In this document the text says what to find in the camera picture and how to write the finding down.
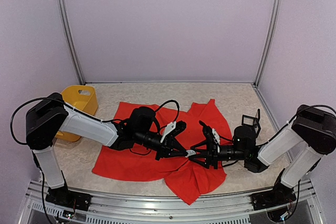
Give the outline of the white round brooch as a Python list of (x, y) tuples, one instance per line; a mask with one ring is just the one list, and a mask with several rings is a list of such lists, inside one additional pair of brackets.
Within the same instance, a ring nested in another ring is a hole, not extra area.
[(187, 153), (187, 155), (185, 157), (190, 157), (190, 156), (196, 154), (196, 152), (194, 150), (187, 150), (186, 153)]

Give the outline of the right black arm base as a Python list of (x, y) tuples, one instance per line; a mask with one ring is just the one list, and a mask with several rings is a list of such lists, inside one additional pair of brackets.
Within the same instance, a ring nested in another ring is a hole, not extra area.
[(290, 202), (296, 201), (297, 197), (293, 188), (289, 188), (281, 183), (281, 176), (284, 169), (277, 177), (275, 184), (271, 190), (251, 195), (251, 201), (254, 210), (262, 210)]

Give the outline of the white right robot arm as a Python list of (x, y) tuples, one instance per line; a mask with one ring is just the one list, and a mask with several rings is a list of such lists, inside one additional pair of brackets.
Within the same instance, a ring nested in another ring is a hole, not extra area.
[(283, 169), (268, 194), (273, 205), (287, 199), (300, 179), (335, 150), (335, 109), (328, 105), (301, 105), (278, 132), (260, 145), (256, 144), (261, 130), (260, 114), (255, 117), (243, 115), (242, 119), (251, 123), (243, 122), (236, 127), (229, 145), (221, 144), (222, 137), (215, 129), (200, 122), (205, 140), (191, 147), (194, 154), (189, 160), (214, 169), (223, 161), (244, 161), (248, 171), (261, 173), (284, 153), (303, 143), (304, 149)]

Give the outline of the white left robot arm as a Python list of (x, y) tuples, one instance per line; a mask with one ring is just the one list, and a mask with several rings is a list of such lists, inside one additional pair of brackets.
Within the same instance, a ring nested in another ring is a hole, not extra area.
[(147, 106), (134, 109), (126, 119), (102, 120), (65, 102), (60, 93), (32, 99), (24, 105), (31, 102), (35, 106), (26, 112), (26, 140), (17, 143), (32, 150), (43, 181), (53, 190), (53, 197), (64, 206), (73, 201), (74, 195), (67, 189), (53, 148), (58, 132), (86, 137), (118, 151), (139, 144), (155, 151), (156, 160), (187, 155), (187, 150), (176, 139), (186, 129), (186, 123), (174, 120), (161, 134), (156, 111)]

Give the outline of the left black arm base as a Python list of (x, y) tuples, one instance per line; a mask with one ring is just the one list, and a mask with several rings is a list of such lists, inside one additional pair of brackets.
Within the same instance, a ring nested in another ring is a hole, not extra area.
[(91, 199), (90, 194), (70, 190), (66, 183), (59, 188), (49, 187), (46, 196), (47, 202), (82, 211), (88, 211)]

